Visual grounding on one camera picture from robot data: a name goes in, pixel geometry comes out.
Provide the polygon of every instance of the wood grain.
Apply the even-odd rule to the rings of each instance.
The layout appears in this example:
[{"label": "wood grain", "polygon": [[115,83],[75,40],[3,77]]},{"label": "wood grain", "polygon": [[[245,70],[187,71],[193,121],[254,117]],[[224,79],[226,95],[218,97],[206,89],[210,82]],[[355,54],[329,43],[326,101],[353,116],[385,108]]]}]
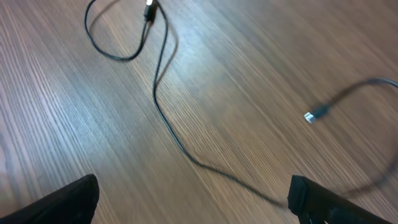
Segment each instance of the wood grain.
[{"label": "wood grain", "polygon": [[[118,63],[87,39],[87,4],[0,1],[0,216],[94,173],[93,223],[298,223],[195,167],[173,142],[150,95],[162,18],[140,56]],[[162,5],[175,32],[159,101],[201,161],[284,202],[293,174],[343,193],[396,162],[396,90],[366,87],[316,125],[302,118],[358,80],[398,80],[396,1]],[[133,52],[144,7],[97,0],[89,22],[99,45]],[[397,186],[394,174],[353,202],[398,222]]]}]

